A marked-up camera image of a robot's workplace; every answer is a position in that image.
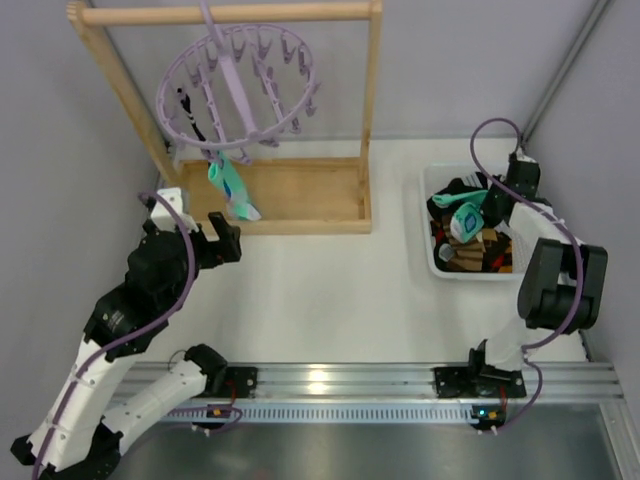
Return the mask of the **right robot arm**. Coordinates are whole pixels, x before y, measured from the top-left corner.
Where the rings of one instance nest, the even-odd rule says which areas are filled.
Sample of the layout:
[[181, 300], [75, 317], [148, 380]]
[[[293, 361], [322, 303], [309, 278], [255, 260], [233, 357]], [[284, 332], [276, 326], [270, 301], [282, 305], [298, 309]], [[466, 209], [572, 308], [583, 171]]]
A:
[[559, 335], [592, 327], [598, 317], [608, 254], [578, 240], [538, 196], [540, 167], [512, 153], [501, 183], [493, 185], [483, 211], [499, 219], [511, 236], [514, 271], [522, 275], [517, 317], [469, 353], [468, 370], [477, 384], [517, 382], [526, 356]]

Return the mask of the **purple round clip hanger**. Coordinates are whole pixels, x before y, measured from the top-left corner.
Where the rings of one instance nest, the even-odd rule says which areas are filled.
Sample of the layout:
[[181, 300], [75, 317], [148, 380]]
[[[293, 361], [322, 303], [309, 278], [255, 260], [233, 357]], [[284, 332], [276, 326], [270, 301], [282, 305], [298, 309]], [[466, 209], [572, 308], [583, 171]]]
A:
[[[189, 45], [170, 64], [155, 97], [156, 114], [164, 132], [182, 148], [198, 148], [202, 154], [238, 150], [234, 160], [249, 164], [246, 148], [254, 144], [277, 148], [286, 133], [301, 133], [300, 115], [311, 117], [317, 107], [314, 96], [321, 83], [309, 45], [295, 32], [275, 24], [243, 23], [223, 27], [216, 23], [206, 1], [199, 3], [207, 34]], [[283, 98], [276, 81], [276, 69], [268, 60], [278, 39], [282, 65], [296, 66], [303, 81], [296, 103]], [[254, 79], [273, 112], [269, 125], [258, 123], [251, 105], [247, 82], [239, 64], [249, 59]], [[176, 89], [183, 87], [206, 142], [191, 145], [194, 134], [179, 103]]]

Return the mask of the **brown cream striped sock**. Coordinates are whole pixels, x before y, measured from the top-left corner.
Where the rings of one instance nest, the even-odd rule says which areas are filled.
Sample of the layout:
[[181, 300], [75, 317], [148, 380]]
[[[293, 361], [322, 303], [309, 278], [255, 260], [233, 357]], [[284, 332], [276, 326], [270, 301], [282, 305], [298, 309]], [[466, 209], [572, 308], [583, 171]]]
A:
[[455, 257], [448, 263], [449, 270], [490, 274], [513, 272], [512, 240], [507, 234], [485, 228], [466, 244], [458, 242], [448, 230], [445, 234], [455, 250]]

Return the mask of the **black sock grey blue marks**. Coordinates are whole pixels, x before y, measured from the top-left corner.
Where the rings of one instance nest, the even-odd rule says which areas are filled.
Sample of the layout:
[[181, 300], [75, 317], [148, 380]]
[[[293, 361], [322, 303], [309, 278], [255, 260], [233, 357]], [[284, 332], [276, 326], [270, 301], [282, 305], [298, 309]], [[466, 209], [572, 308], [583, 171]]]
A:
[[[446, 215], [452, 215], [464, 203], [470, 202], [474, 207], [480, 208], [490, 187], [493, 186], [480, 172], [453, 178], [446, 187], [437, 191], [426, 201], [426, 207], [431, 217], [441, 221]], [[464, 195], [464, 198], [449, 202], [442, 207], [434, 201], [436, 196]]]

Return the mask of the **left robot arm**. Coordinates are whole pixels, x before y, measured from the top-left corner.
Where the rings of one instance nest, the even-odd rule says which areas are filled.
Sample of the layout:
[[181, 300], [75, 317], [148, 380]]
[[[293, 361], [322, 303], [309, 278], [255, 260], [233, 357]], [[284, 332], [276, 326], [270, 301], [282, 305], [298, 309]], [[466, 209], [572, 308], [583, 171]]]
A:
[[241, 230], [219, 212], [200, 226], [162, 230], [152, 220], [127, 258], [123, 281], [87, 321], [65, 386], [41, 425], [11, 452], [35, 479], [105, 479], [131, 445], [182, 402], [224, 383], [228, 362], [213, 348], [189, 348], [164, 377], [117, 408], [108, 406], [128, 371], [184, 305], [198, 274], [242, 255]]

